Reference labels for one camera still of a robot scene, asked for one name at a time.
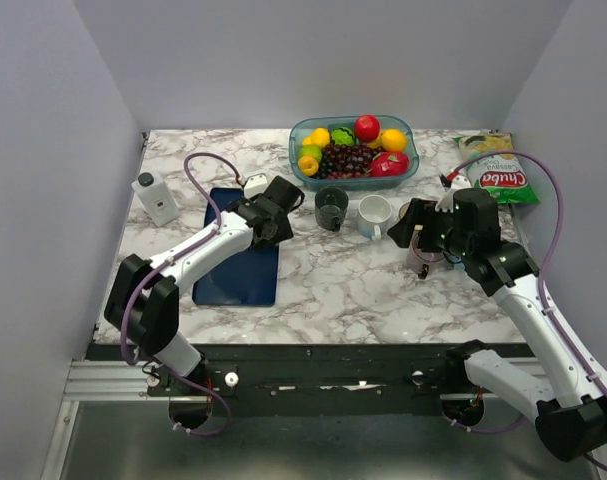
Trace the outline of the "white and blue mug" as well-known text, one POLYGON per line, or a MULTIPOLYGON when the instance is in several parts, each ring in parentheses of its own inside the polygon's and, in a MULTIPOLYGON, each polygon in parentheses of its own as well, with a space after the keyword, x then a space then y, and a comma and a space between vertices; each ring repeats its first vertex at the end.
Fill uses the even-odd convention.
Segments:
POLYGON ((364 197, 357 209, 357 230, 363 237, 379 241, 387 232, 392 217, 391 204, 380 195, 364 197))

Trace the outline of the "pink purple mug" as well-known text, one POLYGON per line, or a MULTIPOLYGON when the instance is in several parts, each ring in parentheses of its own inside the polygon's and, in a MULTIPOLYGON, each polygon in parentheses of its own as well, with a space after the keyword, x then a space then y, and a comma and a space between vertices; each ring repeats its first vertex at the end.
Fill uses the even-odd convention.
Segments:
POLYGON ((430 273, 445 263, 442 253, 425 252, 418 247, 419 232, 412 236, 406 255, 406 267, 417 275, 419 280, 425 280, 430 273))

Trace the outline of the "dark grey mug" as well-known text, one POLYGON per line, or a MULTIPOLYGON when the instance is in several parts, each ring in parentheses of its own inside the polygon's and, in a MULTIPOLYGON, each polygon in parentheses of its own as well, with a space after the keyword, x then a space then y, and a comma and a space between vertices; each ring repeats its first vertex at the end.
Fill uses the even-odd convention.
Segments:
POLYGON ((339 187, 324 187, 314 198, 317 225, 331 232, 339 232, 345 220, 349 198, 339 187))

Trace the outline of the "cream mug black handle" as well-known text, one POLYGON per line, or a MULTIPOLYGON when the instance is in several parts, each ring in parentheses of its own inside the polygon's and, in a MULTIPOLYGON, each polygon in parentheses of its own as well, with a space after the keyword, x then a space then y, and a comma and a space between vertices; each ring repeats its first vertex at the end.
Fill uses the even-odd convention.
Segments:
POLYGON ((407 213, 407 211, 408 211, 408 209, 409 209, 409 206, 410 206, 410 203, 409 203, 409 202, 407 202, 407 203, 403 204, 403 205, 402 205, 402 206, 399 208, 399 211, 398 211, 398 218, 399 218, 399 219, 403 219, 403 218, 404 218, 404 216, 406 215, 406 213, 407 213))

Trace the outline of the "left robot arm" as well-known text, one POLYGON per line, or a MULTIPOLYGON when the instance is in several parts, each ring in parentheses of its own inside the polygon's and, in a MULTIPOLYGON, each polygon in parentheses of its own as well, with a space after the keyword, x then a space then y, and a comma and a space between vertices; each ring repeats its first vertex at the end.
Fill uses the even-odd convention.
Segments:
POLYGON ((170 382, 184 395, 197 393, 205 380, 204 355, 179 332, 182 296, 210 271, 248 249, 276 246, 293 237, 288 215, 303 202, 301 189, 276 176, 266 189, 220 209, 206 197, 214 219, 183 243, 152 258, 126 257, 117 269, 103 316, 127 343, 164 365, 170 382))

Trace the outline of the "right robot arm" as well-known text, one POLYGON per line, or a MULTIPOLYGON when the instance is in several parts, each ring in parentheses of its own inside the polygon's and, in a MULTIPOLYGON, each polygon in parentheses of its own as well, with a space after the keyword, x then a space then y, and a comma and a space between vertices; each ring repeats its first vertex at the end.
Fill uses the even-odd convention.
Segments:
POLYGON ((400 248, 460 259, 517 326, 545 377, 537 379, 474 340, 451 353, 442 370, 445 384, 457 392, 472 385, 490 390, 530 421, 561 461, 607 444, 607 371, 569 327, 525 248, 502 238, 496 200, 476 188, 448 194, 446 209, 412 199, 389 237, 400 248))

